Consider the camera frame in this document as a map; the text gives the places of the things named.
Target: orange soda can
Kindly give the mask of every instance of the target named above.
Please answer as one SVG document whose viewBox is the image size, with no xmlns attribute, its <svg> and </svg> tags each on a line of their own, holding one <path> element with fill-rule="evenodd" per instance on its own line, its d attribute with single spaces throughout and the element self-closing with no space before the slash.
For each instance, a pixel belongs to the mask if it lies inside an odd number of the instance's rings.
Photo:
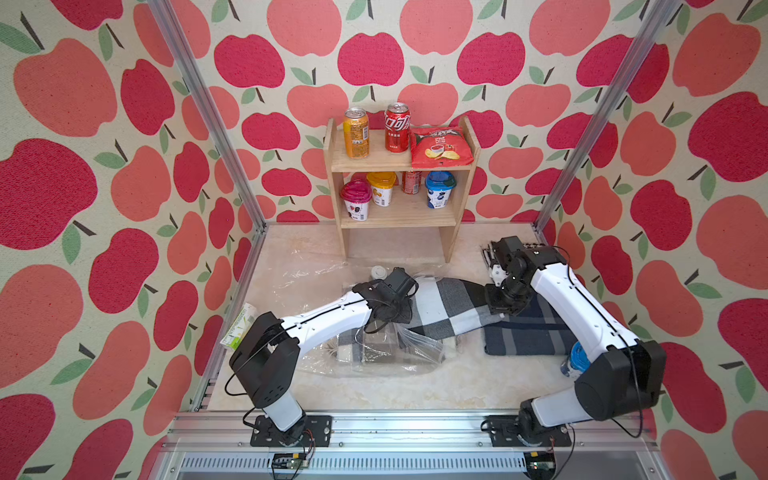
<svg viewBox="0 0 768 480">
<path fill-rule="evenodd" d="M 368 140 L 368 114 L 362 108 L 352 107 L 344 114 L 344 144 L 349 158 L 365 158 L 370 152 Z"/>
</svg>

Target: mounting plate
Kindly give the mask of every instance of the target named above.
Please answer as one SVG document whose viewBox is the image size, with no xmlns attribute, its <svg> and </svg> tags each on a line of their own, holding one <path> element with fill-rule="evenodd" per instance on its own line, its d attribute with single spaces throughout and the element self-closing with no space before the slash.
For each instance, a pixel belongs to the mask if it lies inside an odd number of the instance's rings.
<svg viewBox="0 0 768 480">
<path fill-rule="evenodd" d="M 256 417 L 256 429 L 250 437 L 252 447 L 310 447 L 310 436 L 302 433 L 298 442 L 295 439 L 286 439 L 285 434 L 277 429 L 274 423 L 264 415 Z M 333 417 L 330 415 L 308 415 L 304 425 L 305 430 L 310 430 L 315 438 L 316 447 L 327 447 L 331 441 L 331 428 Z"/>
<path fill-rule="evenodd" d="M 530 444 L 525 444 L 518 437 L 517 415 L 490 415 L 485 417 L 483 432 L 491 436 L 494 447 L 552 447 L 550 439 L 554 439 L 555 447 L 570 447 L 571 436 L 568 430 L 562 432 L 559 428 L 541 433 Z"/>
</svg>

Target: red chip bag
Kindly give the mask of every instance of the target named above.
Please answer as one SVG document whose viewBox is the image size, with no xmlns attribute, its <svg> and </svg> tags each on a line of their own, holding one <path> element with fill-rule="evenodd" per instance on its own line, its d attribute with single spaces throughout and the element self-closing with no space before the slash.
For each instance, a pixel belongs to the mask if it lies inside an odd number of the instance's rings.
<svg viewBox="0 0 768 480">
<path fill-rule="evenodd" d="M 455 167 L 474 161 L 459 126 L 411 128 L 411 156 L 415 169 Z"/>
</svg>

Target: wooden shelf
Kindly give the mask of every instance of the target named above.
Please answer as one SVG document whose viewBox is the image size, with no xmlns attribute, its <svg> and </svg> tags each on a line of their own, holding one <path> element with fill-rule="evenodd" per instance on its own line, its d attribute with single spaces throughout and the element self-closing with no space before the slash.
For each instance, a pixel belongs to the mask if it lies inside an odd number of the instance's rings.
<svg viewBox="0 0 768 480">
<path fill-rule="evenodd" d="M 398 186 L 393 189 L 392 201 L 388 207 L 380 207 L 371 200 L 368 206 L 368 220 L 359 222 L 349 217 L 343 201 L 339 202 L 342 228 L 380 227 L 453 227 L 456 215 L 453 195 L 443 208 L 427 207 L 427 190 L 422 187 L 416 195 L 408 195 Z"/>
<path fill-rule="evenodd" d="M 347 157 L 343 132 L 337 128 L 336 134 L 339 136 L 339 141 L 333 145 L 331 151 L 332 172 L 403 172 L 413 170 L 410 149 L 401 154 L 394 154 L 384 148 L 384 130 L 369 131 L 368 138 L 371 150 L 368 157 L 360 160 Z M 472 165 L 462 165 L 459 167 L 425 168 L 420 169 L 420 171 L 471 170 L 472 168 Z"/>
<path fill-rule="evenodd" d="M 462 117 L 459 124 L 464 129 L 464 138 L 472 149 L 475 161 L 470 165 L 460 167 L 437 167 L 424 170 L 450 170 L 456 179 L 456 186 L 451 192 L 448 204 L 443 208 L 427 207 L 426 188 L 422 186 L 416 195 L 408 195 L 400 187 L 392 192 L 392 201 L 388 207 L 380 207 L 373 202 L 368 206 L 368 220 L 359 222 L 352 220 L 346 212 L 344 200 L 339 196 L 344 186 L 344 173 L 350 172 L 386 172 L 412 171 L 411 152 L 393 154 L 384 148 L 384 131 L 369 132 L 371 150 L 368 157 L 353 160 L 346 156 L 344 133 L 336 125 L 334 119 L 328 122 L 326 138 L 323 143 L 323 156 L 326 161 L 328 186 L 330 187 L 331 202 L 336 212 L 336 228 L 341 239 L 342 255 L 349 252 L 350 234 L 365 236 L 365 231 L 373 228 L 404 228 L 432 227 L 440 237 L 442 252 L 446 262 L 451 261 L 453 246 L 462 225 L 462 215 L 467 204 L 469 188 L 475 176 L 475 166 L 482 152 L 475 131 L 469 123 L 469 118 Z"/>
</svg>

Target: yogurt cup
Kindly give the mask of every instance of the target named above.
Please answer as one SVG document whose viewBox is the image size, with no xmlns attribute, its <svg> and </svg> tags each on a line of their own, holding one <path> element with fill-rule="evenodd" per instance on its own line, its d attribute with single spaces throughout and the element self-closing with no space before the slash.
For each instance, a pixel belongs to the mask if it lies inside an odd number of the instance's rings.
<svg viewBox="0 0 768 480">
<path fill-rule="evenodd" d="M 371 172 L 366 178 L 371 184 L 373 203 L 381 207 L 388 207 L 392 200 L 392 189 L 397 181 L 395 172 Z"/>
<path fill-rule="evenodd" d="M 431 172 L 427 175 L 424 185 L 427 187 L 427 206 L 443 208 L 448 204 L 451 190 L 456 186 L 456 179 L 450 172 Z"/>
<path fill-rule="evenodd" d="M 341 187 L 339 195 L 344 200 L 346 212 L 353 220 L 368 220 L 368 202 L 371 201 L 371 186 L 365 180 L 352 180 Z"/>
</svg>

